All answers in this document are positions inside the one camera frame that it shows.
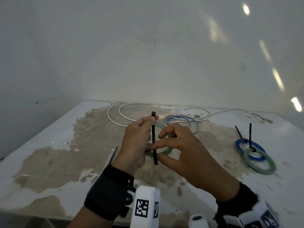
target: green wire coil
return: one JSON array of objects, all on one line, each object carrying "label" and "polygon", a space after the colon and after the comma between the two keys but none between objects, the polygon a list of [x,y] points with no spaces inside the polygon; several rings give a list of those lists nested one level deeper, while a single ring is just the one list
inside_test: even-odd
[{"label": "green wire coil", "polygon": [[258,154],[260,154],[261,156],[263,156],[264,158],[266,158],[266,160],[270,164],[269,169],[267,169],[267,170],[261,169],[261,168],[257,167],[256,165],[254,165],[248,157],[249,153],[253,152],[253,151],[254,151],[254,149],[248,148],[248,149],[244,150],[244,154],[243,154],[244,159],[245,159],[246,163],[250,166],[250,168],[255,170],[256,172],[258,172],[260,174],[273,174],[277,169],[275,161],[273,161],[273,159],[268,154],[264,153],[263,151],[261,151],[259,149],[256,149],[256,152]]},{"label": "green wire coil", "polygon": [[[162,123],[162,122],[155,122],[154,125],[157,126],[157,127],[159,127],[159,128],[161,128],[161,129],[167,127],[167,125],[164,124],[164,123]],[[171,153],[172,150],[173,150],[173,148],[167,147],[167,149],[164,150],[163,152],[161,152],[161,154],[168,155],[169,153]],[[146,150],[145,151],[145,155],[147,157],[153,158],[153,152],[152,151],[147,151]]]}]

